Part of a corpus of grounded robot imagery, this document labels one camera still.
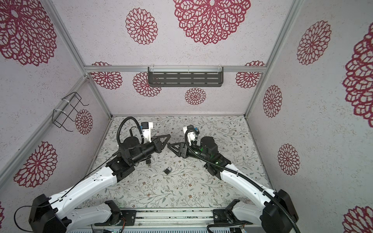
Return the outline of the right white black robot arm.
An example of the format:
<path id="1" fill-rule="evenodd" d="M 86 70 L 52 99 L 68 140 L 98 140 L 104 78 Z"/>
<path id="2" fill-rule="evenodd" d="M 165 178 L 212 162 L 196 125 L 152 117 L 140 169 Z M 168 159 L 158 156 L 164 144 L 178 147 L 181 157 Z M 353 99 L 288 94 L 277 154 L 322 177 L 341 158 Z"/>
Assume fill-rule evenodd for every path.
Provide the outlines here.
<path id="1" fill-rule="evenodd" d="M 200 145 L 186 141 L 169 143 L 168 148 L 178 157 L 203 161 L 210 175 L 228 183 L 252 201 L 252 205 L 248 205 L 233 200 L 222 216 L 207 226 L 208 232 L 212 227 L 245 225 L 258 225 L 266 233 L 300 232 L 297 226 L 299 217 L 289 194 L 282 189 L 275 191 L 246 176 L 219 153 L 213 137 L 203 137 Z"/>

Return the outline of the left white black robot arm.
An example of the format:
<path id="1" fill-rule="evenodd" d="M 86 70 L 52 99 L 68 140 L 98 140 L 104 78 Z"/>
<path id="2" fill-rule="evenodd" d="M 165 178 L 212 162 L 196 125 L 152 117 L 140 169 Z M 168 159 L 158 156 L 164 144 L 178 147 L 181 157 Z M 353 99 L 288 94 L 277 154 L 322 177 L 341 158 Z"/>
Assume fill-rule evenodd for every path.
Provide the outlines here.
<path id="1" fill-rule="evenodd" d="M 121 209 L 114 201 L 79 209 L 78 206 L 101 190 L 115 185 L 135 171 L 135 165 L 161 153 L 170 135 L 155 136 L 141 144 L 131 136 L 119 143 L 114 158 L 98 171 L 74 186 L 52 196 L 44 194 L 33 200 L 28 223 L 31 233 L 67 233 L 95 223 L 115 225 L 121 221 Z"/>

